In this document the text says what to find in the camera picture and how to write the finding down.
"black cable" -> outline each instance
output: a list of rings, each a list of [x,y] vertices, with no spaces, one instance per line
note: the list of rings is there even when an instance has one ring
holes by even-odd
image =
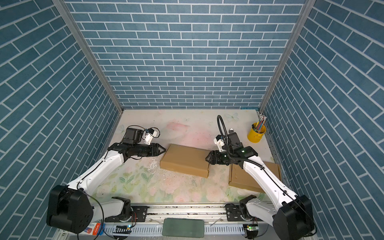
[[[114,240],[116,240],[116,238],[109,236],[108,233],[105,232],[104,226],[102,226],[102,228],[103,228],[103,232],[104,232],[108,237],[113,238]]]
[[[109,153],[109,150],[107,150],[107,153],[105,154],[105,156],[104,156],[104,159],[107,157],[107,154]]]
[[[103,210],[103,207],[101,206],[101,204],[99,203],[99,201],[97,201],[94,197],[90,196],[89,194],[87,194],[87,193],[84,192],[83,190],[80,190],[80,189],[79,189],[79,183],[80,183],[80,182],[78,182],[78,183],[77,183],[77,186],[76,186],[77,190],[79,190],[80,192],[82,192],[82,193],[84,193],[85,195],[89,196],[90,198],[92,198],[93,200],[95,200],[95,201],[99,204],[99,206],[100,206],[100,208],[101,208],[101,214],[102,214],[102,216],[103,216],[103,218],[102,218],[102,220],[101,220],[101,228],[104,230],[104,228],[103,228],[103,225],[104,225],[104,210]],[[95,239],[100,235],[100,232],[101,232],[101,229],[98,230],[97,235],[96,235],[96,237],[95,237],[93,240],[95,240]]]
[[[235,206],[235,208],[238,209],[238,207],[237,207],[235,204],[226,204],[226,205],[224,206],[224,209],[225,209],[226,211],[229,211],[229,210],[227,209],[227,206],[231,206],[231,205]]]
[[[261,235],[258,235],[258,236],[255,237],[255,238],[261,237],[261,236],[263,236],[264,234],[266,234],[266,232],[268,231],[268,227],[269,227],[269,224],[266,225],[266,230],[265,230],[265,232],[263,232]]]
[[[142,129],[144,129],[144,130],[145,130],[145,128],[144,128],[144,127],[142,127],[142,126],[139,126],[139,125],[130,125],[130,126],[128,126],[127,128],[129,128],[129,127],[140,127],[140,128],[142,128]]]
[[[131,227],[133,228],[134,226],[136,226],[136,223],[137,223],[137,214],[135,212],[133,212],[135,214],[135,224]]]
[[[217,115],[217,125],[218,125],[218,129],[220,131],[220,134],[221,134],[221,137],[224,138],[223,136],[223,132],[221,130],[221,127],[220,127],[220,122],[221,122],[221,125],[223,126],[223,129],[224,129],[224,134],[225,134],[225,141],[224,141],[224,144],[226,146],[226,149],[227,149],[227,152],[228,152],[228,158],[230,160],[237,160],[237,161],[244,161],[244,162],[250,162],[260,168],[264,168],[263,165],[257,163],[257,162],[254,162],[254,161],[251,161],[249,159],[246,159],[246,158],[242,158],[242,157],[234,157],[234,156],[231,156],[230,154],[230,149],[229,149],[229,137],[228,137],[228,133],[227,133],[227,129],[225,128],[225,124],[224,124],[224,121],[223,121],[223,118],[220,116],[220,115]]]
[[[96,166],[96,168],[94,168],[91,172],[89,172],[87,175],[85,175],[81,180],[84,180],[84,178],[86,178],[88,175],[90,175],[91,173],[93,173],[102,163],[103,163],[104,161],[101,161],[100,163],[99,163],[99,165],[97,165]]]
[[[157,127],[150,127],[149,129],[151,129],[151,128],[155,128],[159,132],[159,135],[157,137],[153,136],[152,134],[151,134],[151,136],[154,137],[154,138],[159,138],[160,137],[160,130]]]
[[[159,130],[157,127],[150,127],[150,128],[148,128],[148,129],[146,129],[146,128],[142,127],[142,126],[139,126],[139,125],[130,125],[130,126],[128,126],[128,127],[140,127],[140,128],[142,128],[142,129],[144,129],[144,131],[146,131],[147,133],[149,133],[152,137],[154,137],[154,138],[159,138],[159,137],[160,137],[160,130]],[[158,135],[157,137],[153,136],[150,132],[148,132],[148,130],[151,129],[151,128],[155,128],[155,129],[157,129],[157,131],[159,132],[159,135]]]
[[[311,218],[310,217],[310,219],[312,220],[312,222],[313,222],[313,225],[314,225],[314,227],[315,227],[315,231],[314,231],[314,233],[307,233],[304,237],[311,237],[311,236],[313,236],[313,235],[315,235],[316,233],[317,233],[317,226],[316,226],[316,224],[314,223],[314,220],[313,220],[313,218]]]

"metal rail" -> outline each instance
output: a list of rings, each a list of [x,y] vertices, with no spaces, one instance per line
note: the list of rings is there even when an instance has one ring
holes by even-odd
[[[115,95],[114,91],[112,90],[110,84],[108,83],[108,80],[106,76],[104,75],[104,72],[102,71],[99,63],[97,62],[95,56],[93,55],[91,49],[89,48],[88,43],[86,42],[83,34],[80,31],[79,26],[76,24],[76,21],[74,20],[72,14],[70,13],[70,10],[68,9],[67,5],[65,4],[64,0],[52,0],[53,4],[59,11],[61,17],[63,18],[65,24],[71,31],[73,37],[75,38],[76,42],[80,46],[81,50],[83,51],[85,57],[88,59],[89,64],[95,71],[96,75],[98,76],[100,82],[104,86],[106,92],[112,99],[113,103],[119,110],[119,113],[123,112],[123,107],[120,104],[117,96]]]
[[[281,55],[281,59],[279,61],[279,64],[276,67],[276,70],[272,76],[272,79],[269,82],[268,87],[266,88],[262,102],[260,103],[259,112],[261,112],[261,113],[264,111],[265,106],[267,105],[268,100],[271,97],[273,89],[275,88],[276,83],[279,80],[281,72],[283,71],[284,66],[287,63],[288,57],[291,54],[292,49],[295,46],[297,39],[299,38],[300,32],[303,29],[304,23],[307,21],[307,18],[309,16],[315,2],[316,2],[316,0],[307,0],[301,9],[299,18],[297,19],[297,23],[295,24],[295,26],[292,30],[291,36],[288,40],[288,43],[287,43],[287,45],[283,51],[283,54]]]
[[[205,235],[244,234],[243,224],[251,221],[228,222],[224,206],[226,203],[172,203],[172,204],[133,204],[148,206],[145,222],[138,222],[132,232],[122,233],[117,226],[131,225],[129,222],[108,222],[104,230],[108,235],[131,237],[159,237],[162,235],[162,223],[165,218],[188,218],[204,220]],[[268,225],[264,221],[258,221],[261,229]],[[72,235],[73,233],[58,230],[55,236]]]

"black motor housing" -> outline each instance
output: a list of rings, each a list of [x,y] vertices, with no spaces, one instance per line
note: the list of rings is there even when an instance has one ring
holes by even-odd
[[[121,143],[129,144],[129,145],[137,144],[141,141],[141,137],[143,136],[143,133],[144,131],[141,129],[128,127],[125,131],[125,135]]]
[[[297,240],[313,231],[312,203],[307,196],[296,197],[280,207],[273,216],[273,228],[281,240]]]
[[[50,192],[48,226],[81,233],[91,223],[92,217],[92,206],[83,192],[61,185],[57,185]]]

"wire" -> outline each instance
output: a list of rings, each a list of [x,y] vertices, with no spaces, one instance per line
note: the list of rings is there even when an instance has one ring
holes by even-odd
[[[136,226],[136,223],[137,223],[137,215],[136,215],[135,212],[133,212],[133,213],[135,214],[135,225],[133,225],[131,228],[133,228],[134,226]]]
[[[94,168],[91,172],[89,172],[87,175],[85,175],[81,180],[84,180],[84,178],[86,178],[88,175],[90,175],[91,173],[93,173],[104,161],[100,161],[100,163],[96,166],[96,168]]]
[[[105,156],[104,156],[104,159],[107,157],[107,154],[109,153],[109,150],[107,151],[107,153],[105,154]]]
[[[90,198],[92,198],[93,200],[95,200],[99,204],[100,209],[101,209],[101,214],[103,216],[103,218],[101,219],[101,223],[100,224],[101,224],[101,228],[104,230],[104,227],[103,227],[103,225],[104,225],[104,210],[103,210],[103,207],[101,206],[100,202],[97,201],[96,198],[94,198],[91,195],[89,195],[86,192],[84,192],[83,190],[79,190],[79,191],[84,193],[85,195],[89,196]],[[97,235],[96,235],[96,237],[93,240],[95,240],[100,235],[100,232],[101,232],[101,230],[98,230]]]
[[[113,238],[113,239],[116,240],[116,238],[109,236],[108,233],[105,232],[105,230],[104,230],[104,222],[103,222],[103,226],[102,226],[102,228],[103,228],[103,232],[104,232],[108,237]]]
[[[229,210],[227,209],[227,206],[231,206],[231,205],[233,205],[233,206],[235,206],[235,208],[237,208],[237,206],[236,206],[235,204],[226,204],[226,205],[224,206],[224,209],[225,209],[226,211],[229,211]]]
[[[263,236],[268,231],[268,227],[269,227],[269,224],[266,225],[265,232],[263,232],[261,235],[258,235],[257,237],[254,237],[254,239]]]
[[[223,121],[223,118],[220,116],[220,115],[217,115],[217,125],[218,125],[218,130],[220,131],[220,134],[221,134],[221,137],[224,138],[223,136],[223,132],[221,131],[221,127],[220,127],[220,122],[221,122],[221,125],[223,126],[223,129],[224,129],[224,133],[225,133],[225,146],[228,146],[228,134],[227,134],[227,129],[225,128],[225,124],[224,124],[224,121]]]
[[[157,127],[150,127],[149,129],[151,129],[151,128],[155,128],[159,132],[159,135],[157,137],[153,136],[152,134],[151,134],[151,136],[154,137],[154,138],[159,138],[160,137],[160,130]]]
[[[130,126],[128,126],[128,127],[140,127],[140,128],[142,128],[142,129],[144,129],[144,131],[146,131],[147,133],[149,133],[152,137],[154,137],[154,138],[159,138],[159,137],[160,137],[160,130],[159,130],[157,127],[150,127],[150,128],[148,128],[148,129],[146,129],[146,128],[142,127],[142,126],[139,126],[139,125],[130,125]],[[151,129],[151,128],[157,129],[157,131],[159,132],[159,135],[158,135],[157,137],[153,136],[153,135],[148,131],[148,130]]]

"green mat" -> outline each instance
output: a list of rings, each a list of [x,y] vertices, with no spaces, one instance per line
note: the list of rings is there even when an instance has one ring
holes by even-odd
[[[166,218],[163,224],[163,236],[167,237],[204,237],[204,221],[198,219]]]

